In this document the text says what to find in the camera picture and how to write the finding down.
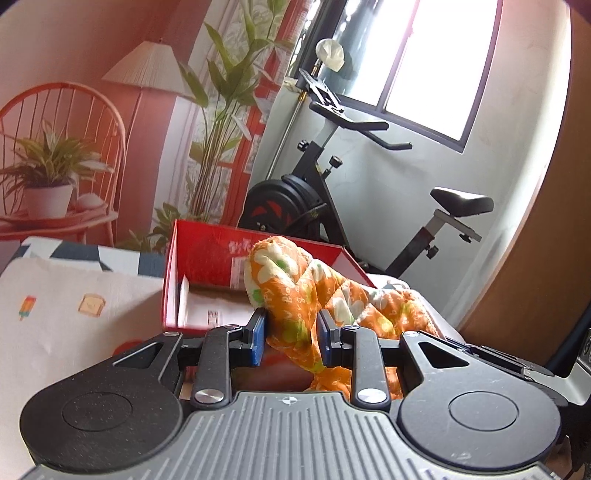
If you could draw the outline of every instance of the lamp shade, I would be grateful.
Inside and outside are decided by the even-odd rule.
[[[144,41],[103,77],[108,82],[188,95],[170,45]]]

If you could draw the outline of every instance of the exercise bike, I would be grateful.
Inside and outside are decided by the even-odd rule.
[[[264,180],[250,189],[238,226],[341,245],[355,256],[326,184],[328,176],[343,162],[332,156],[329,160],[330,167],[322,171],[318,159],[339,127],[357,131],[390,151],[410,150],[413,145],[385,142],[372,132],[387,130],[387,122],[351,120],[324,82],[305,70],[300,69],[300,74],[296,85],[310,95],[310,109],[324,117],[324,127],[314,141],[301,141],[298,144],[297,148],[303,154],[291,174],[283,175],[281,180]],[[445,211],[436,209],[432,219],[417,232],[385,270],[363,262],[364,269],[369,273],[400,277],[423,251],[426,251],[429,259],[437,254],[439,249],[431,242],[446,223],[457,229],[460,238],[468,243],[482,240],[473,229],[457,219],[493,211],[494,202],[490,197],[440,187],[431,191],[431,197]]]

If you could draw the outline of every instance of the metal pole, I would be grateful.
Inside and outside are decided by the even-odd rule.
[[[321,65],[322,65],[322,62],[320,60],[317,60],[316,63],[314,64],[314,68],[312,68],[312,74],[311,74],[312,76],[315,76],[316,74],[318,74],[318,71],[320,70]],[[287,137],[289,137],[291,129],[292,129],[294,123],[296,122],[296,118],[297,118],[298,114],[300,113],[302,105],[304,105],[304,101],[305,101],[306,97],[308,97],[308,93],[305,90],[302,90],[298,99],[297,99],[297,103],[295,105],[294,111],[291,114],[290,121],[287,124],[287,128],[285,129],[285,132],[283,132],[283,135],[281,136],[281,139],[279,140],[279,144],[277,145],[277,149],[275,150],[275,154],[273,155],[273,158],[271,160],[271,164],[269,165],[269,170],[267,170],[267,175],[265,176],[265,180],[269,180],[273,175],[273,171],[275,170],[275,167],[277,166],[277,162],[279,161],[279,157],[281,156],[281,153],[283,152],[283,148],[285,147],[285,142],[287,142]]]

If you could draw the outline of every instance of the blanket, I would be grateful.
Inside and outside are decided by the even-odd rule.
[[[269,311],[267,343],[314,374],[311,390],[340,390],[350,396],[351,370],[322,364],[316,338],[321,309],[339,326],[367,327],[380,338],[399,339],[408,330],[440,336],[412,290],[362,286],[280,236],[253,246],[244,282],[252,305]],[[386,373],[391,397],[402,398],[396,368],[387,367]]]

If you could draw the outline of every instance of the white plant pot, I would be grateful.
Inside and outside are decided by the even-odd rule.
[[[68,211],[72,196],[72,185],[24,189],[25,206],[32,220],[42,218],[63,218]]]

